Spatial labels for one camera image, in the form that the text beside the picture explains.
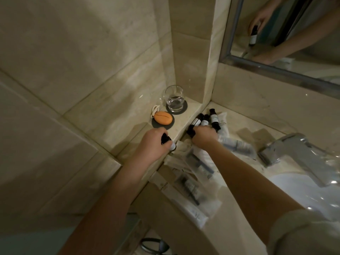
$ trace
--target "white sink basin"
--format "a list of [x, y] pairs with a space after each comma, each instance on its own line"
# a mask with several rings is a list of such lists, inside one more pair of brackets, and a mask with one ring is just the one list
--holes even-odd
[[330, 220], [340, 221], [340, 187], [320, 188], [307, 175], [286, 173], [269, 178], [276, 186], [308, 209], [321, 212]]

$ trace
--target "hand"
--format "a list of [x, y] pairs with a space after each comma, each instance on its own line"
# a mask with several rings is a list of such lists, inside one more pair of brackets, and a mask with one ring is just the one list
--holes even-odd
[[254, 56], [252, 59], [252, 61], [258, 62], [260, 64], [266, 64], [266, 65], [270, 65], [273, 62], [275, 62], [272, 57], [271, 57], [271, 53], [270, 52], [265, 52], [263, 54], [259, 54]]
[[164, 127], [148, 130], [144, 134], [142, 141], [138, 145], [134, 157], [137, 157], [148, 165], [151, 165], [162, 155], [168, 153], [170, 150], [170, 146], [172, 145], [172, 141], [169, 140], [162, 145], [161, 137], [163, 133], [166, 133], [166, 135], [168, 135], [168, 132]]
[[249, 24], [249, 28], [248, 28], [249, 36], [252, 34], [252, 30], [255, 25], [260, 24], [260, 27], [258, 28], [257, 32], [261, 32], [261, 30], [264, 28], [264, 26], [269, 21], [275, 9], [276, 7], [274, 5], [270, 5], [269, 3], [267, 3], [257, 11], [255, 17]]
[[217, 141], [217, 133], [215, 129], [210, 126], [195, 126], [193, 128], [195, 136], [192, 138], [192, 142], [200, 149], [206, 150], [211, 143]]

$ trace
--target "white sleeve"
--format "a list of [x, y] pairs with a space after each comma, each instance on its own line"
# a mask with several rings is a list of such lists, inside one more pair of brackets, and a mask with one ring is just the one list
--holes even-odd
[[279, 218], [269, 234], [269, 255], [339, 255], [340, 223], [306, 209]]

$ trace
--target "soap bar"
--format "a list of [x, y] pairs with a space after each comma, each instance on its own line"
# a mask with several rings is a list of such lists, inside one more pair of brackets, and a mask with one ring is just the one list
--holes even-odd
[[159, 111], [155, 113], [154, 119], [162, 125], [169, 125], [172, 123], [172, 116], [168, 112]]

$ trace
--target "faucet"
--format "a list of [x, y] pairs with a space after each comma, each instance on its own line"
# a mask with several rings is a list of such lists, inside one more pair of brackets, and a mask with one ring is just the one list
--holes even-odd
[[319, 187], [340, 183], [337, 169], [323, 160], [326, 151], [311, 144], [301, 133], [283, 136], [257, 154], [267, 167], [280, 162], [284, 155], [290, 156]]

